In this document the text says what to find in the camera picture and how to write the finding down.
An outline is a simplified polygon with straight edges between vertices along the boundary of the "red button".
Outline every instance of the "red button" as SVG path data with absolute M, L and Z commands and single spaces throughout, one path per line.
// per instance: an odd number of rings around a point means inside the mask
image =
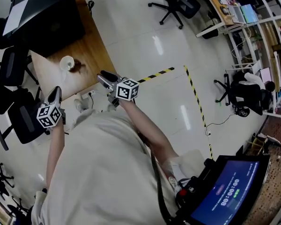
M 185 190 L 185 189 L 182 189 L 182 190 L 179 192 L 179 195 L 180 195 L 181 197 L 184 197 L 186 194 L 187 194 L 187 190 Z

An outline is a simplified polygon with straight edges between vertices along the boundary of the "blue screen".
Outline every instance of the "blue screen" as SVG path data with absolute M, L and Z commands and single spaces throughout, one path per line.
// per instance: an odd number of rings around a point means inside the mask
M 228 161 L 191 217 L 206 225 L 227 225 L 244 201 L 259 162 Z
M 250 4 L 241 6 L 240 8 L 243 12 L 244 18 L 245 18 L 247 23 L 258 22 L 256 14 L 255 14 L 255 12 L 254 12 L 254 10 L 253 10 L 253 8 Z

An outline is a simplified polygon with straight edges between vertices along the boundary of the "computer monitor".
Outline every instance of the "computer monitor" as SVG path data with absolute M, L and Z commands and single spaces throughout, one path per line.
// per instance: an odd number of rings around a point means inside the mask
M 219 156 L 215 164 L 192 210 L 192 224 L 242 224 L 266 180 L 269 156 Z
M 270 72 L 270 68 L 266 67 L 264 69 L 260 70 L 260 74 L 261 74 L 261 79 L 263 81 L 263 83 L 266 83 L 268 81 L 271 81 L 271 72 Z

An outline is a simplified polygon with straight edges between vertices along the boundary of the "white box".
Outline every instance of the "white box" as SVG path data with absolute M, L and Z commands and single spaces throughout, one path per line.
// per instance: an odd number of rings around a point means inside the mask
M 56 105 L 40 107 L 37 111 L 37 120 L 43 128 L 56 126 L 61 118 L 61 112 Z
M 139 83 L 131 78 L 117 84 L 116 98 L 127 101 L 137 97 L 139 91 Z

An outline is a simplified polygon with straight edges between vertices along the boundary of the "cable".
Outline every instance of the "cable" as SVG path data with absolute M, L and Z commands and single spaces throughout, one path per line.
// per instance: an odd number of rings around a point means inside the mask
M 251 36 L 252 36 L 252 32 L 251 32 L 251 30 L 249 29 L 249 26 L 247 25 L 247 28 L 248 28 L 248 30 L 250 31 L 250 36 L 248 37 L 249 39 L 251 38 Z M 246 41 L 246 39 L 244 38 L 244 37 L 240 37 L 240 38 L 242 38 L 242 39 L 244 39 L 244 41 L 242 41 L 240 44 L 238 44 L 237 46 L 236 46 L 236 48 L 239 46 L 239 45 L 241 45 L 241 44 L 243 44 L 245 41 Z M 235 52 L 235 55 L 232 53 L 234 51 L 234 48 L 231 50 L 231 54 L 232 54 L 232 56 L 233 57 L 235 57 L 235 58 L 237 58 L 237 56 L 236 56 L 236 52 Z
M 170 215 L 169 210 L 167 209 L 167 206 L 165 205 L 160 173 L 158 170 L 158 166 L 157 166 L 157 162 L 156 162 L 153 150 L 151 150 L 151 162 L 152 162 L 155 178 L 157 181 L 157 198 L 158 198 L 160 213 L 161 213 L 165 223 L 169 224 L 171 222 L 171 220 L 173 219 L 173 217 Z
M 93 106 L 94 106 L 94 100 L 93 100 L 93 98 L 92 98 L 92 94 L 89 92 L 89 96 L 90 96 L 90 98 L 92 99 L 92 101 L 93 101 L 93 104 L 92 104 L 92 109 L 93 109 Z
M 92 0 L 88 2 L 88 8 L 89 8 L 89 12 L 91 15 L 92 15 L 92 8 L 93 8 L 94 4 L 95 4 L 95 2 Z
M 231 116 L 233 116 L 233 115 L 235 115 L 235 114 L 230 114 L 229 117 L 228 117 L 224 122 L 222 122 L 222 123 L 210 123 L 210 124 L 208 124 L 207 127 L 206 127 L 206 129 L 205 129 L 205 135 L 208 136 L 208 134 L 206 134 L 206 132 L 207 132 L 207 128 L 208 128 L 210 125 L 212 125 L 212 124 L 214 124 L 214 125 L 221 125 L 221 124 L 224 124 L 224 123 L 225 123 Z

